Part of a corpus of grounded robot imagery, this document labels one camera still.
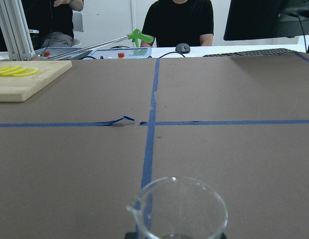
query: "keyboard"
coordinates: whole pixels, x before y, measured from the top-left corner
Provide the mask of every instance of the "keyboard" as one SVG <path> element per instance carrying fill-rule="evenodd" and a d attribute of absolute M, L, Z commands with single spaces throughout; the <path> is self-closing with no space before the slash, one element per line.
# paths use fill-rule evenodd
<path fill-rule="evenodd" d="M 294 50 L 289 50 L 285 48 L 277 48 L 277 49 L 265 49 L 265 50 L 253 50 L 253 51 L 240 51 L 233 53 L 222 53 L 222 54 L 209 54 L 204 55 L 203 57 L 211 57 L 211 56 L 280 56 L 286 55 L 295 52 Z"/>

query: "person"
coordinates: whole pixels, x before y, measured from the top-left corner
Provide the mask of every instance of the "person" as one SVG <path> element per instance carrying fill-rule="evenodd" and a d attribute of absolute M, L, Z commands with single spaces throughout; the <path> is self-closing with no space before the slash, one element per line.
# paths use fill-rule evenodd
<path fill-rule="evenodd" d="M 158 0 L 146 15 L 142 33 L 156 39 L 157 47 L 211 46 L 213 8 L 210 0 Z M 141 41 L 141 47 L 152 47 Z"/>
<path fill-rule="evenodd" d="M 21 0 L 34 49 L 71 47 L 74 39 L 73 10 L 84 8 L 83 0 Z M 0 30 L 0 51 L 7 51 Z"/>

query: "brown table surface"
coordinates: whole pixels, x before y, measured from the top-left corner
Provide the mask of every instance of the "brown table surface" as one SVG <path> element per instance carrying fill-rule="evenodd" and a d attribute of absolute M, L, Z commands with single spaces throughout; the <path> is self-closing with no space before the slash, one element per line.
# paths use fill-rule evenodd
<path fill-rule="evenodd" d="M 309 55 L 78 60 L 0 103 L 0 239 L 123 239 L 173 175 L 221 195 L 228 239 L 309 239 Z"/>

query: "white chair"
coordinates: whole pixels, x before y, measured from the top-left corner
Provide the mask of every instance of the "white chair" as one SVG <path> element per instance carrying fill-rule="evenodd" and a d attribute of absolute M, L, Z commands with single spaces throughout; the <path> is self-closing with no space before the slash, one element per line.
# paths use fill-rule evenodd
<path fill-rule="evenodd" d="M 81 12 L 73 12 L 73 24 L 74 24 L 73 31 L 84 32 L 83 14 Z M 81 44 L 81 40 L 79 40 L 78 38 L 74 38 L 72 47 L 76 47 L 80 44 Z"/>

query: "white table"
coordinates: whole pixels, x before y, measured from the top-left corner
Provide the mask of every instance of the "white table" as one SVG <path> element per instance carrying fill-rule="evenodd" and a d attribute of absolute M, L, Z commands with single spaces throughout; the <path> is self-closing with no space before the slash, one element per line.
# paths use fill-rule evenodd
<path fill-rule="evenodd" d="M 305 47 L 302 44 L 289 44 L 289 45 L 237 45 L 237 46 L 196 46 L 191 47 L 191 51 L 185 54 L 185 57 L 202 57 L 207 54 L 219 54 L 239 51 L 262 50 L 273 48 L 287 48 L 298 52 L 305 52 Z M 158 58 L 168 52 L 175 51 L 174 47 L 159 47 L 152 48 L 151 57 Z M 178 53 L 169 54 L 165 58 L 183 57 Z M 0 60 L 9 59 L 7 52 L 0 52 Z"/>

